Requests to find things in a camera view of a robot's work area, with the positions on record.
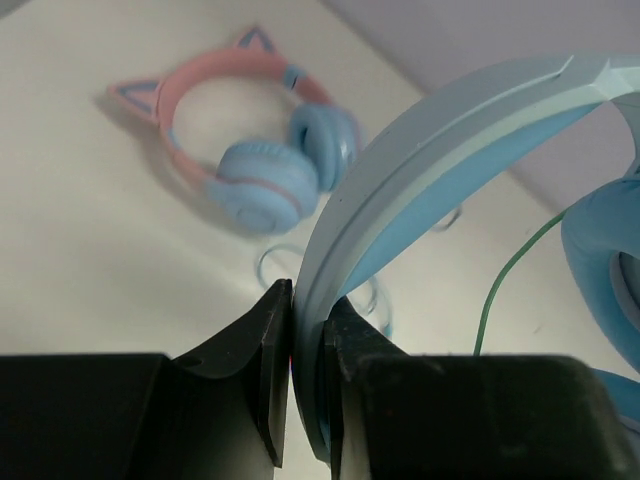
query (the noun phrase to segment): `pink headband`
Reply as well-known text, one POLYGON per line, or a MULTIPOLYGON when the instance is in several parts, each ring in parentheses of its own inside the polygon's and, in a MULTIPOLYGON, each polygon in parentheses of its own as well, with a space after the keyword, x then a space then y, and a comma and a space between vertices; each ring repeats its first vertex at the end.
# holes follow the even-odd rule
POLYGON ((222 76, 265 76, 284 84, 306 102, 333 103, 319 83, 282 57, 271 39, 257 26, 246 30, 231 48, 202 54, 166 77, 110 86, 108 92, 127 109, 160 128, 173 165, 189 184, 198 189, 210 175, 176 141, 173 115, 178 102, 191 88, 222 76))

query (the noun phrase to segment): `ear cushion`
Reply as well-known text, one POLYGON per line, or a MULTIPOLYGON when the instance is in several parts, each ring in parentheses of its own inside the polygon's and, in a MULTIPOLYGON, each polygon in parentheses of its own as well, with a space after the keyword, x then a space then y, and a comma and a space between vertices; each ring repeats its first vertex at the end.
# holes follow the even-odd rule
POLYGON ((638 372, 640 306, 616 272, 621 252, 640 259, 639 213, 640 176, 635 175, 587 195, 562 222, 567 261, 587 306, 609 341, 638 372))
POLYGON ((289 123, 289 144, 313 160, 324 192, 333 191, 355 161, 361 135, 348 112, 329 105, 300 105, 289 123))
POLYGON ((318 176, 300 152, 270 142, 232 145, 216 171, 213 195, 227 213, 262 233, 284 233, 318 204, 318 176))

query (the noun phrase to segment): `pink headphones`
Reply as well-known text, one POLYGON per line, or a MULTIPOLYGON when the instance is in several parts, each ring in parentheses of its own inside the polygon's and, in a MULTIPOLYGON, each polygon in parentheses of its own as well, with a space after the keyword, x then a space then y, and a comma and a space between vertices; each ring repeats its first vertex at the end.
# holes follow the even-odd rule
POLYGON ((362 148, 353 116, 276 50, 259 27, 245 31, 231 48, 200 55, 163 78, 121 82, 109 93, 160 129, 172 164, 239 224, 259 233, 282 234, 316 209, 321 192, 332 191, 362 148), (181 148, 173 116, 182 96, 220 76, 263 76, 283 84, 305 103, 289 122, 288 144, 239 142, 210 174, 181 148))

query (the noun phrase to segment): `white table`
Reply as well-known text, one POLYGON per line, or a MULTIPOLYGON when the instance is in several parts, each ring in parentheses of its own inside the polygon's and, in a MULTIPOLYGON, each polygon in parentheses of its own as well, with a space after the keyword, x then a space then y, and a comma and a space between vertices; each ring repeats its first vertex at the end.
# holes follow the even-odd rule
MULTIPOLYGON (((372 135, 421 97, 313 0, 32 0, 0 20, 0 351, 177 355, 261 295, 253 262, 274 240, 240 235, 180 188, 157 133, 103 94, 223 45, 256 20, 372 135)), ((183 144, 215 162, 243 136, 280 137, 289 106, 270 90, 236 80, 198 88, 178 111, 183 144)), ((449 232, 416 242, 381 273, 397 343, 469 352, 495 275, 548 217, 502 175, 449 232)), ((286 240, 304 245, 313 224, 286 240)), ((591 320, 557 231, 507 278, 486 350, 569 353, 638 378, 591 320)), ((328 478, 293 398, 289 419, 277 478, 328 478)))

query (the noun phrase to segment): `gray wall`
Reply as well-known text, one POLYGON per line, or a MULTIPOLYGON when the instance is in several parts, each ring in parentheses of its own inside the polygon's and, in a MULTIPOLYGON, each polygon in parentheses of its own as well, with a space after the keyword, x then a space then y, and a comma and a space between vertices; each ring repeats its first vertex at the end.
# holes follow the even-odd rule
MULTIPOLYGON (((640 52, 637 0, 325 0, 427 92, 502 60, 552 52, 640 52)), ((624 172, 628 130, 605 105, 514 173, 554 209, 624 172)))

